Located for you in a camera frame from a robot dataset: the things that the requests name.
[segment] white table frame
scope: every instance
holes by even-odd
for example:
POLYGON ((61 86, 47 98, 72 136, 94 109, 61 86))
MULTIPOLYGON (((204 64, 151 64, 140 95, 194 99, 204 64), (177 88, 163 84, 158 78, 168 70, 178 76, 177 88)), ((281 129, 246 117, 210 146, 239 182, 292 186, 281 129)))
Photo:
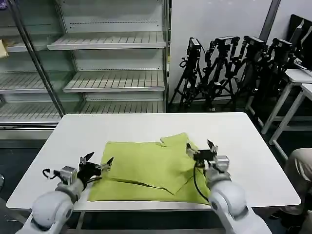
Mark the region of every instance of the white table frame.
MULTIPOLYGON (((294 82, 294 80, 292 80, 290 78, 290 81, 288 82, 288 84, 286 85, 285 89, 282 92, 282 95, 280 96, 280 98, 278 99, 276 105, 274 106, 274 109, 272 110, 270 116, 268 117, 267 121, 265 123, 263 123, 259 118, 258 118, 258 122, 262 128, 261 130, 261 134, 265 135, 268 130, 270 129, 272 123, 274 121, 282 121, 284 119, 284 116, 277 116, 278 112, 280 111, 280 109, 282 108, 282 106, 284 105, 286 99, 289 96, 289 93, 291 92, 291 90, 293 89, 293 87, 295 86, 301 86, 303 83, 307 83, 307 81, 305 82, 294 82)), ((254 100, 254 97, 250 97, 247 105, 246 105, 246 110, 249 110, 252 115, 255 115, 255 111, 254 109, 251 107, 251 104, 254 100)), ((312 121, 312 117, 305 117, 305 116, 296 116, 293 117, 293 121, 312 121)))
POLYGON ((280 123, 278 126, 277 130, 269 140, 270 145, 275 145, 277 150, 281 153, 281 155, 287 160, 288 156, 286 153, 283 151, 282 147, 277 143, 277 139, 280 137, 283 131, 312 131, 312 127, 310 126, 300 126, 300 127, 294 127, 294 126, 288 126, 288 123, 291 121, 293 118, 294 114, 298 110, 299 106, 305 99, 305 97, 309 98, 312 100, 312 94, 305 88, 305 84, 301 85, 302 90, 297 96, 296 100, 293 102, 291 108, 285 115, 283 121, 280 123))

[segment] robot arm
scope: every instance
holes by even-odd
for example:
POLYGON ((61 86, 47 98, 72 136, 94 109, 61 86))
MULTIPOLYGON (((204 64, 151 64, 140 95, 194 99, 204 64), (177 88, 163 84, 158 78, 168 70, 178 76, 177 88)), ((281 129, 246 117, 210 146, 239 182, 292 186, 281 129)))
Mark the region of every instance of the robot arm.
POLYGON ((30 216, 17 234, 60 233, 87 184, 101 179, 102 171, 107 171, 111 167, 113 158, 105 164, 97 165, 88 162, 92 155, 93 153, 80 158, 79 172, 75 168, 64 167, 60 172, 53 171, 54 175, 49 177, 46 172, 50 169, 43 170, 42 173, 49 179, 59 177, 62 182, 58 184, 55 191, 37 198, 30 216))
POLYGON ((195 152, 193 157, 196 166, 204 168, 207 187, 211 191, 208 200, 226 234, 272 234, 263 219, 248 206, 242 187, 231 181, 227 172, 228 157, 218 156, 217 146, 207 142, 210 150, 195 152))

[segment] floor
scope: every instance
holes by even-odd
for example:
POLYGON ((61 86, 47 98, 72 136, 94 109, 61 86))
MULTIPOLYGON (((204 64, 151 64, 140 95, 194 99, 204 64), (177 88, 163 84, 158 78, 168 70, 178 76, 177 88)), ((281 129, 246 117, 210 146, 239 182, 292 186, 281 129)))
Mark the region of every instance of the floor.
MULTIPOLYGON (((195 103, 190 112, 202 112, 201 103, 195 103)), ((261 118, 268 115, 268 106, 265 111, 260 111, 261 118)), ((265 136, 265 140, 272 134, 272 131, 265 136)), ((280 145, 285 149, 287 154, 290 154, 294 149, 303 147, 312 147, 311 132, 285 132, 279 139, 280 145)), ((26 172, 27 168, 36 157, 43 142, 34 144, 32 148, 0 148, 0 172, 5 176, 5 186, 0 192, 0 197, 7 200, 14 188, 26 172)), ((281 165, 284 161, 276 150, 271 147, 276 159, 281 165)), ((77 224, 79 214, 74 214, 68 225, 74 227, 77 224)), ((286 229, 282 227, 279 221, 266 220, 273 234, 284 234, 286 229)), ((13 221, 11 217, 0 212, 0 233, 14 234, 22 225, 19 222, 13 221)), ((83 229, 206 229, 220 228, 221 224, 212 212, 134 212, 129 213, 97 213, 86 214, 84 218, 83 229)))

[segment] black tripod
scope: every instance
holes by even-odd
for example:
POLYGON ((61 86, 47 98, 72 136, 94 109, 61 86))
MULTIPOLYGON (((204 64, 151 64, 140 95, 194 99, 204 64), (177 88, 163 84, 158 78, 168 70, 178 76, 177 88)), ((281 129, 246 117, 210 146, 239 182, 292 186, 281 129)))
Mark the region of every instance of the black tripod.
POLYGON ((234 97, 231 98, 231 100, 223 107, 223 109, 233 102, 234 110, 236 110, 236 101, 244 93, 247 93, 248 100, 249 96, 252 95, 252 93, 255 91, 257 87, 257 81, 260 78, 261 68, 266 63, 267 58, 266 58, 265 42, 255 37, 245 36, 238 56, 238 60, 236 61, 234 75, 236 76, 239 70, 244 65, 246 65, 246 67, 244 69, 242 79, 240 81, 236 79, 237 91, 234 94, 234 97), (245 54, 246 47, 247 47, 246 57, 241 61, 241 59, 245 54))
POLYGON ((234 73, 232 72, 232 65, 235 63, 235 52, 239 42, 239 37, 224 37, 217 38, 215 41, 212 41, 210 44, 210 49, 206 54, 206 63, 207 67, 204 68, 203 72, 205 76, 202 79, 202 82, 198 84, 198 88, 200 89, 202 95, 205 98, 205 109, 209 108, 209 110, 214 111, 214 107, 212 105, 212 101, 216 97, 220 97, 222 95, 223 90, 226 90, 229 95, 232 97, 233 86, 232 86, 232 78, 234 77, 234 73), (215 49, 218 47, 219 55, 215 59, 213 65, 211 63, 211 55, 215 49), (230 62, 227 60, 228 52, 231 51, 230 54, 230 62), (223 66, 226 68, 225 78, 219 82, 220 73, 223 69, 223 66), (209 82, 209 76, 212 71, 215 69, 214 76, 212 80, 209 82))
POLYGON ((200 52, 201 52, 201 45, 198 40, 194 38, 190 38, 189 46, 187 49, 187 59, 182 58, 183 61, 180 63, 180 67, 184 68, 184 72, 180 78, 180 81, 175 88, 174 95, 171 98, 168 108, 171 107, 176 94, 179 93, 181 95, 181 100, 179 104, 178 111, 180 111, 181 107, 184 106, 188 107, 192 100, 197 96, 196 94, 196 80, 197 74, 199 75, 200 79, 202 79, 199 67, 199 60, 200 60, 200 52), (180 86, 185 80, 184 87, 182 92, 180 91, 180 86))
POLYGON ((267 52, 268 62, 264 67, 263 77, 254 97, 260 103, 268 97, 278 97, 283 89, 286 70, 295 61, 294 46, 285 40, 275 38, 267 52))

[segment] khaki pants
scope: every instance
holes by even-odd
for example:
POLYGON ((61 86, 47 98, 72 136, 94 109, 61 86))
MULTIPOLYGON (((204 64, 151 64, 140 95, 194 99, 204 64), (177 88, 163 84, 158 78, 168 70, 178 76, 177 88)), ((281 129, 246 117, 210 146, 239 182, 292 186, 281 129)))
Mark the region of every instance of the khaki pants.
MULTIPOLYGON (((287 160, 285 174, 301 198, 301 204, 284 207, 282 210, 289 214, 300 215, 304 211, 306 195, 312 188, 312 148, 293 151, 287 160)), ((309 212, 299 234, 312 234, 311 212, 309 212)))

